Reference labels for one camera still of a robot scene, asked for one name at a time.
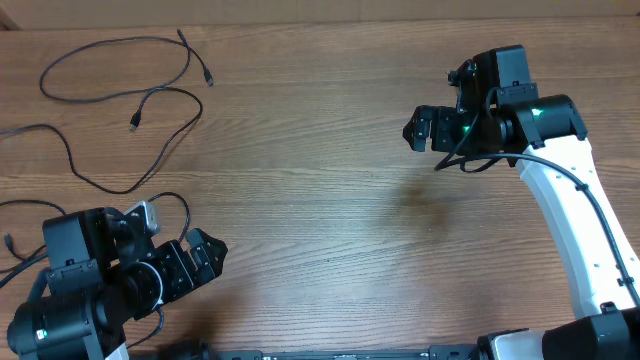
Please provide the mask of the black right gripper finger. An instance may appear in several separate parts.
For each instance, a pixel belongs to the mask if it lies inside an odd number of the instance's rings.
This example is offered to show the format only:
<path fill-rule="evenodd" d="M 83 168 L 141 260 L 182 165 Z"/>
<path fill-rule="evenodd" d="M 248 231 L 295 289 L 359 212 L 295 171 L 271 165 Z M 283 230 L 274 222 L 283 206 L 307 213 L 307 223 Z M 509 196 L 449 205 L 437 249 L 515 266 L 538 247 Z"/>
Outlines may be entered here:
<path fill-rule="evenodd" d="M 426 143 L 429 138 L 428 124 L 407 124 L 403 128 L 403 138 L 407 141 L 410 148 L 416 152 L 425 152 Z"/>
<path fill-rule="evenodd" d="M 411 124 L 415 131 L 430 131 L 431 124 L 437 117 L 437 106 L 421 105 L 415 109 L 411 118 Z"/>

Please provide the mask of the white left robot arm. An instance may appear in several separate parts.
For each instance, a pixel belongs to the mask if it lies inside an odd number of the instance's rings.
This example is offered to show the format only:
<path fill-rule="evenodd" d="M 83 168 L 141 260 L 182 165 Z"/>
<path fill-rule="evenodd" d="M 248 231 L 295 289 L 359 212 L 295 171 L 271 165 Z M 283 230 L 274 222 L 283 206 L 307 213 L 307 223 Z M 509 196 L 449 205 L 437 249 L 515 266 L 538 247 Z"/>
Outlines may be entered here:
<path fill-rule="evenodd" d="M 155 246 L 149 207 L 95 208 L 42 226 L 48 288 L 32 289 L 8 326 L 22 359 L 125 359 L 123 326 L 219 277 L 226 244 L 199 228 Z"/>

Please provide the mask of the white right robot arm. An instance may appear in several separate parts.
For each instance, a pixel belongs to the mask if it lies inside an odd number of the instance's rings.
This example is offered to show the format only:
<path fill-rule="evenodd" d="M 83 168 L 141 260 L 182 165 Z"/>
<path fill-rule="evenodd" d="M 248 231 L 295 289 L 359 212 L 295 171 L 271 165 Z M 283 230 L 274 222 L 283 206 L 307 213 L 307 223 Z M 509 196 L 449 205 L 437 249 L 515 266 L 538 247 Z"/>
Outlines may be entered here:
<path fill-rule="evenodd" d="M 543 97 L 525 49 L 494 48 L 448 74 L 454 106 L 418 106 L 404 126 L 412 150 L 442 154 L 440 169 L 479 173 L 501 160 L 540 207 L 567 274 L 572 322 L 448 346 L 462 359 L 635 359 L 639 258 L 599 180 L 588 130 L 566 95 Z"/>

